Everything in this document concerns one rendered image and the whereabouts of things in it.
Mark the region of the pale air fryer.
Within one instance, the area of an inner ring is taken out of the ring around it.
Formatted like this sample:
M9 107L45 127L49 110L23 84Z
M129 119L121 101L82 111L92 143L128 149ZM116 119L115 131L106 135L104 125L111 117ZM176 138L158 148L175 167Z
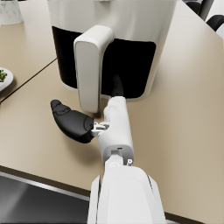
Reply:
M129 101L147 97L177 0L47 0L65 87L96 113L111 96L114 76Z

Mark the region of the dark steel sink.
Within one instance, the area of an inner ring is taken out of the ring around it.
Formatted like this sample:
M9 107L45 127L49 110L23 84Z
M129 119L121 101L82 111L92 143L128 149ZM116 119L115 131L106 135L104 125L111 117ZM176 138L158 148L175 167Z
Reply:
M0 224L87 224L89 197L0 171Z

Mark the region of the white plate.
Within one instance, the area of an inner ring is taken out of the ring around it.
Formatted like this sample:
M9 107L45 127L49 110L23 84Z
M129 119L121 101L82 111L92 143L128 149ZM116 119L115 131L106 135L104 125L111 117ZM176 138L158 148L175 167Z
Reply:
M13 74L10 70L0 67L0 70L3 70L8 75L5 77L4 82L0 82L0 92L7 88L13 81Z

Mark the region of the black chair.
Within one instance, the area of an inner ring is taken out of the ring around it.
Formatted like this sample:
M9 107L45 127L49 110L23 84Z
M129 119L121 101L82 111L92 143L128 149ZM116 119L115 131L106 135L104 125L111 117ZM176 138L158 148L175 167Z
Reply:
M224 25L224 0L182 0L215 32Z

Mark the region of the white marbled pot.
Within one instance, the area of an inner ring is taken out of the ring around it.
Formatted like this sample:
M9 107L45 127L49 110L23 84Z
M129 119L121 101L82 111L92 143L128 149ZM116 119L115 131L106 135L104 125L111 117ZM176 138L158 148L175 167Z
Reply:
M18 0L0 0L0 24L16 25L23 22Z

